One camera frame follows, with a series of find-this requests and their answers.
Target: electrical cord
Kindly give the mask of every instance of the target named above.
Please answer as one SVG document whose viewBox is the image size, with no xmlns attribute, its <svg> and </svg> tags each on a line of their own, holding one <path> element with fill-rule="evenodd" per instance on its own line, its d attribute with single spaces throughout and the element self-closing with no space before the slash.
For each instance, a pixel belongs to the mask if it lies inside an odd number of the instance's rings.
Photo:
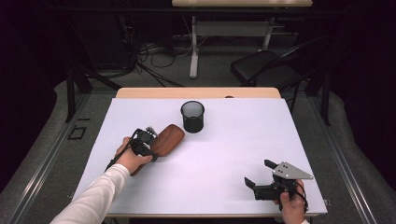
<svg viewBox="0 0 396 224">
<path fill-rule="evenodd" d="M 112 165 L 114 165 L 114 164 L 116 163 L 116 161 L 122 156 L 122 154 L 123 154 L 128 148 L 132 147 L 132 146 L 131 146 L 131 143 L 132 143 L 132 141 L 134 141 L 134 136 L 135 136 L 138 132 L 140 132 L 140 131 L 141 131 L 140 129 L 136 129 L 136 130 L 134 131 L 134 134 L 132 134 L 131 139 L 129 139 L 128 143 L 125 145 L 125 147 L 122 149 L 122 151 L 121 151 L 119 154 L 117 154 L 117 155 L 114 157 L 113 160 L 110 161 L 110 163 L 108 164 L 108 166 L 107 166 L 107 168 L 105 169 L 105 171 L 106 171 L 108 168 L 110 168 Z"/>
</svg>

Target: table leg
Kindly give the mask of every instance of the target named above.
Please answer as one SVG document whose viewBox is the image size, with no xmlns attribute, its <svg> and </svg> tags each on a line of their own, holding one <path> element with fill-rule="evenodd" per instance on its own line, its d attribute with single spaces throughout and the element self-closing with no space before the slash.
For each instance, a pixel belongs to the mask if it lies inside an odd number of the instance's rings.
<svg viewBox="0 0 396 224">
<path fill-rule="evenodd" d="M 197 21 L 196 17 L 192 17 L 192 55 L 191 55 L 191 67 L 190 67 L 190 78 L 197 78 L 198 70 L 198 48 L 197 48 Z"/>
<path fill-rule="evenodd" d="M 275 22 L 275 18 L 270 18 L 268 22 L 268 27 L 266 28 L 264 42 L 262 43 L 262 50 L 268 49 L 268 45 L 270 44 L 271 34 L 274 27 L 274 22 Z"/>
</svg>

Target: white table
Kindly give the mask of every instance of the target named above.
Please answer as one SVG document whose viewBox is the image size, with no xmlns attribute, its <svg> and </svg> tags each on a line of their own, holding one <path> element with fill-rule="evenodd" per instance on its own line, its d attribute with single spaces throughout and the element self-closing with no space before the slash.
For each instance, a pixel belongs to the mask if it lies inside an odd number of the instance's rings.
<svg viewBox="0 0 396 224">
<path fill-rule="evenodd" d="M 174 7 L 311 7 L 311 0 L 172 0 Z M 268 21 L 197 21 L 192 17 L 190 78 L 198 75 L 197 36 L 263 36 L 262 50 L 268 49 L 274 18 Z"/>
<path fill-rule="evenodd" d="M 157 89 L 156 94 L 161 95 L 163 89 Z M 180 96 L 177 88 L 173 90 Z M 239 94 L 230 93 L 227 88 L 209 88 L 207 92 L 213 90 L 220 90 L 225 95 Z M 271 184 L 272 173 L 264 166 L 265 159 L 276 163 L 287 161 L 313 174 L 285 101 L 276 96 L 206 99 L 197 96 L 194 88 L 191 91 L 194 98 L 175 99 L 168 98 L 169 91 L 172 89 L 164 91 L 167 99 L 113 99 L 75 197 L 105 170 L 123 136 L 148 126 L 157 132 L 171 123 L 182 128 L 180 107 L 188 100 L 198 100 L 205 106 L 204 128 L 199 133 L 186 132 L 181 144 L 168 157 L 159 158 L 129 178 L 125 190 L 111 205 L 107 215 L 281 216 L 272 202 L 254 199 L 244 177 L 259 185 Z M 304 184 L 310 206 L 307 215 L 327 213 L 316 180 L 305 180 Z"/>
</svg>

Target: gray carpet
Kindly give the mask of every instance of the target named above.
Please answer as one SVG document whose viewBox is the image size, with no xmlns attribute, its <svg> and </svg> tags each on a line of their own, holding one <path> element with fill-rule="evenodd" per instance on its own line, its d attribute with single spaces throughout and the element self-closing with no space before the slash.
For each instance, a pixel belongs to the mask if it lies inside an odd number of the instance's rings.
<svg viewBox="0 0 396 224">
<path fill-rule="evenodd" d="M 190 54 L 176 57 L 170 66 L 161 69 L 152 65 L 150 57 L 144 64 L 187 87 L 238 86 L 238 81 L 230 72 L 231 61 L 254 52 L 262 44 L 260 40 L 248 38 L 206 41 L 200 47 L 198 78 L 195 80 L 189 78 Z M 289 37 L 274 36 L 270 48 L 281 50 L 289 44 Z M 157 65 L 160 63 L 167 65 L 172 60 L 163 54 L 155 55 L 153 58 L 153 62 Z M 125 87 L 160 86 L 153 77 L 139 69 L 135 69 L 127 76 L 112 80 Z M 68 195 L 78 185 L 111 98 L 115 96 L 114 91 L 96 80 L 92 80 L 92 85 L 94 91 L 91 95 L 78 94 L 78 98 L 84 103 L 81 103 L 77 116 L 68 125 L 65 139 L 60 141 L 59 146 L 56 146 L 59 147 L 59 152 L 54 155 L 53 164 L 43 177 L 45 179 L 43 185 L 39 186 L 32 200 L 22 203 L 26 207 L 20 209 L 22 194 L 37 173 L 37 169 L 48 158 L 51 149 L 59 142 L 58 136 L 64 130 L 64 126 L 67 126 L 64 123 L 67 109 L 65 84 L 62 83 L 57 88 L 59 103 L 55 106 L 48 124 L 37 138 L 19 171 L 0 195 L 0 223 L 7 223 L 9 220 L 17 220 L 19 223 L 49 223 L 70 203 L 71 198 Z M 329 200 L 331 204 L 328 206 L 329 213 L 315 217 L 314 223 L 367 223 L 362 218 L 358 209 L 359 205 L 354 201 L 353 192 L 340 172 L 342 167 L 336 162 L 330 143 L 332 139 L 329 140 L 328 132 L 331 132 L 331 138 L 335 139 L 337 146 L 342 149 L 347 165 L 356 177 L 361 194 L 371 208 L 376 223 L 396 223 L 395 192 L 388 187 L 374 166 L 354 144 L 342 101 L 336 95 L 331 95 L 330 123 L 332 126 L 323 127 L 322 120 L 317 116 L 318 99 L 317 97 L 306 98 L 301 92 L 292 115 L 323 198 Z M 76 139 L 83 129 L 86 131 L 82 139 Z M 119 222 L 128 223 L 128 219 L 119 218 Z"/>
</svg>

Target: black curtain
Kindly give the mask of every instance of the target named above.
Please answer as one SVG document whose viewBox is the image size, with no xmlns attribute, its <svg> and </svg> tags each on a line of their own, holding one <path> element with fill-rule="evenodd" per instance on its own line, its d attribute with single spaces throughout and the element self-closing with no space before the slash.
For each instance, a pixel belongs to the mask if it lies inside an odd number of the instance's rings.
<svg viewBox="0 0 396 224">
<path fill-rule="evenodd" d="M 332 37 L 326 55 L 331 90 L 344 100 L 356 144 L 396 189 L 396 2 L 316 0 L 313 8 L 346 13 L 338 20 L 308 20 L 298 41 Z"/>
<path fill-rule="evenodd" d="M 43 30 L 34 1 L 0 3 L 0 189 L 7 185 L 56 103 L 64 65 Z"/>
</svg>

